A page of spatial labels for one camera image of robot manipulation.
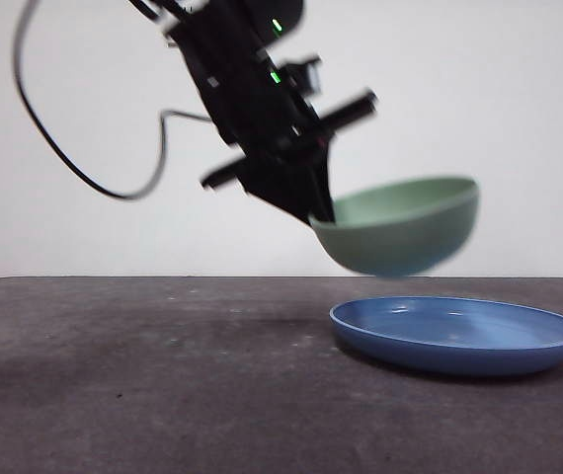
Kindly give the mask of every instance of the green led light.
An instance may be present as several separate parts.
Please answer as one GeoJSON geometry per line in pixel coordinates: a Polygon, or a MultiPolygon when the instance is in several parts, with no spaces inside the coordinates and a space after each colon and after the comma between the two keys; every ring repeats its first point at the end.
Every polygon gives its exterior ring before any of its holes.
{"type": "Polygon", "coordinates": [[[280,22],[278,22],[277,18],[273,18],[273,26],[275,27],[275,29],[278,31],[278,33],[281,33],[283,30],[282,25],[280,24],[280,22]]]}

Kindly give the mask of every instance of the plate rim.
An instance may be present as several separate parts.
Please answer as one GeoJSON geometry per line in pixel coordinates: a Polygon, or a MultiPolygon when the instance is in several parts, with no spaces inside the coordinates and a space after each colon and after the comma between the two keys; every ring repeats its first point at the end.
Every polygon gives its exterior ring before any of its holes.
{"type": "Polygon", "coordinates": [[[490,351],[490,352],[498,352],[498,351],[536,351],[536,350],[546,350],[546,349],[554,349],[554,348],[563,348],[562,343],[552,343],[552,344],[541,344],[538,346],[524,346],[520,348],[504,348],[504,347],[497,347],[497,348],[482,348],[476,346],[457,346],[450,343],[440,344],[440,343],[432,343],[432,342],[424,342],[424,341],[414,341],[410,339],[404,338],[395,338],[393,336],[388,336],[386,334],[377,333],[375,331],[370,331],[367,329],[359,328],[358,326],[354,326],[352,324],[346,323],[342,321],[337,316],[335,316],[335,311],[337,311],[342,306],[350,303],[356,303],[361,301],[370,301],[370,300],[384,300],[384,299],[395,299],[395,298],[412,298],[412,299],[448,299],[448,300],[458,300],[458,301],[472,301],[477,303],[485,303],[485,304],[492,304],[492,305],[502,305],[502,306],[512,306],[515,308],[520,309],[530,309],[534,311],[538,311],[540,313],[546,313],[551,316],[555,316],[557,318],[563,319],[563,315],[559,313],[555,313],[553,311],[548,311],[546,309],[535,308],[533,306],[527,306],[523,304],[515,304],[509,303],[506,301],[493,301],[489,299],[479,299],[479,298],[465,298],[465,297],[458,297],[458,296],[428,296],[428,295],[394,295],[394,296],[376,296],[370,298],[358,298],[358,299],[351,299],[349,301],[344,301],[343,303],[339,303],[333,306],[330,309],[330,319],[340,326],[344,326],[348,329],[351,329],[356,332],[364,333],[370,336],[374,336],[381,339],[386,339],[389,341],[399,342],[399,343],[407,343],[407,344],[415,344],[420,346],[426,347],[436,347],[436,348],[445,348],[445,349],[453,349],[453,350],[462,350],[462,351],[490,351]]]}

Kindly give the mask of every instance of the green bowl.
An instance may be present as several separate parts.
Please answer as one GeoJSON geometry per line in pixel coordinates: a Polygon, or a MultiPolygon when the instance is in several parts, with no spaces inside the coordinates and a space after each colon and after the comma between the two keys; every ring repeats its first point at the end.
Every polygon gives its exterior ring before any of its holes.
{"type": "Polygon", "coordinates": [[[336,199],[336,222],[310,216],[310,225],[341,266],[404,277],[459,249],[472,230],[478,203],[479,188],[469,178],[418,179],[336,199]]]}

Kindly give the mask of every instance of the wire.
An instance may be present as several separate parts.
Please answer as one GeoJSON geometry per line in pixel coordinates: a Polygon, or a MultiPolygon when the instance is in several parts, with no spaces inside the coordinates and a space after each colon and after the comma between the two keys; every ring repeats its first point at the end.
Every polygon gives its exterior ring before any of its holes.
{"type": "Polygon", "coordinates": [[[66,154],[60,149],[60,147],[57,146],[55,140],[53,140],[53,138],[48,133],[48,131],[46,131],[46,128],[44,128],[44,125],[42,125],[42,123],[40,122],[40,119],[38,118],[32,105],[30,104],[30,101],[27,97],[27,93],[25,92],[25,87],[23,85],[23,75],[21,70],[23,43],[25,42],[27,29],[29,27],[29,23],[32,19],[32,16],[34,14],[34,11],[36,10],[36,6],[38,5],[38,3],[39,0],[28,0],[26,2],[20,20],[18,22],[18,27],[16,28],[16,32],[14,35],[14,44],[13,44],[14,82],[16,83],[16,87],[18,89],[18,93],[21,97],[21,100],[23,101],[23,105],[27,109],[27,112],[29,113],[32,121],[38,128],[39,132],[44,137],[44,139],[49,144],[49,146],[53,149],[55,154],[84,183],[86,183],[88,186],[93,188],[95,191],[98,191],[99,193],[102,193],[103,195],[106,195],[111,198],[125,199],[125,200],[135,200],[135,199],[144,198],[156,187],[165,169],[165,159],[167,155],[167,139],[166,139],[167,132],[165,125],[166,118],[182,117],[186,119],[194,119],[194,120],[207,121],[207,122],[211,121],[211,119],[208,117],[199,116],[196,114],[190,114],[187,112],[171,111],[171,110],[161,111],[159,116],[160,129],[161,129],[161,145],[160,145],[159,158],[158,158],[158,163],[156,165],[156,169],[154,170],[154,173],[152,174],[149,181],[138,191],[129,194],[115,193],[97,184],[95,181],[93,181],[91,178],[85,175],[82,172],[82,170],[80,170],[77,166],[75,166],[75,164],[73,164],[73,162],[66,156],[66,154]]]}
{"type": "Polygon", "coordinates": [[[148,20],[156,22],[156,20],[159,18],[159,14],[148,7],[147,4],[143,2],[143,0],[128,0],[128,2],[130,2],[148,20]]]}

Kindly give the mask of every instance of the bowl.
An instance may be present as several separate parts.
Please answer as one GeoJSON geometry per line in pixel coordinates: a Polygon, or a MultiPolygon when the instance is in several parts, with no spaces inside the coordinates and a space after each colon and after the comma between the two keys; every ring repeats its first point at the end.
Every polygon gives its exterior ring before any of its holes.
{"type": "Polygon", "coordinates": [[[339,265],[379,277],[429,269],[457,251],[473,228],[479,188],[467,177],[433,177],[372,188],[333,201],[335,222],[309,216],[339,265]]]}
{"type": "Polygon", "coordinates": [[[337,336],[387,362],[453,375],[519,375],[563,360],[563,316],[498,301],[369,298],[330,311],[337,336]]]}

